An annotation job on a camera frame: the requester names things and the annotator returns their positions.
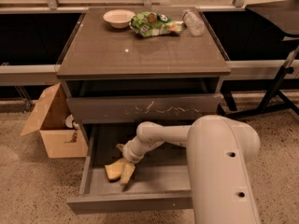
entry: drawer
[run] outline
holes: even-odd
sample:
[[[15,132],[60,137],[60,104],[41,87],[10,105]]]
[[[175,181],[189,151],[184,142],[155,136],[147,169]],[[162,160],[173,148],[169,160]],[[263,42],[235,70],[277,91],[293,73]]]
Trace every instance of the drawer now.
[[[132,122],[140,119],[192,119],[215,113],[219,93],[163,96],[68,98],[67,104],[82,123]]]
[[[135,123],[93,125],[79,195],[67,199],[76,214],[190,209],[186,149],[163,144],[136,165],[125,189],[109,182],[105,164],[122,157],[116,148],[135,136]]]

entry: small bowl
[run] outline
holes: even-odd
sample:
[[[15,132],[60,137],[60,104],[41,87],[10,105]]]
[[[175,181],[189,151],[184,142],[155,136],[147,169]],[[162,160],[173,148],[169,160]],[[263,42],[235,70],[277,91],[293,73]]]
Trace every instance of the small bowl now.
[[[135,15],[133,11],[129,10],[111,10],[103,16],[103,19],[111,24],[114,28],[125,28],[129,25],[131,18]]]

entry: cardboard box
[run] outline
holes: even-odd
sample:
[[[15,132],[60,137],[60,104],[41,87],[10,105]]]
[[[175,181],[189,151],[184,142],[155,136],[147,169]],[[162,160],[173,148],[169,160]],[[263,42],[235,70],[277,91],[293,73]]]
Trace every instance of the cardboard box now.
[[[21,136],[39,131],[49,158],[86,157],[88,146],[81,130],[72,142],[75,130],[65,126],[70,115],[61,84],[46,88],[26,121]]]

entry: speckled floor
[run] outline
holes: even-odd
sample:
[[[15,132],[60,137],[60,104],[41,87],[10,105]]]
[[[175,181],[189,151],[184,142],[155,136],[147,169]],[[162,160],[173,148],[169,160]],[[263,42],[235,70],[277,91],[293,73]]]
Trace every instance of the speckled floor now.
[[[299,93],[292,99],[298,104]],[[22,108],[21,102],[0,102],[0,224],[194,223],[192,210],[74,215],[65,200],[78,194],[84,159],[48,159],[38,132],[20,137],[29,116]],[[262,141],[258,158],[248,163],[262,223],[297,224],[299,117],[287,110],[243,120]]]

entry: green snack bag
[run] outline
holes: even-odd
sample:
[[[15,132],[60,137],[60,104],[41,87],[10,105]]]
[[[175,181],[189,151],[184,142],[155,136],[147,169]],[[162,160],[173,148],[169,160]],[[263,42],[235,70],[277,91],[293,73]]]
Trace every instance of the green snack bag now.
[[[176,24],[163,14],[155,12],[141,12],[132,17],[130,27],[143,37],[181,32],[181,25]]]

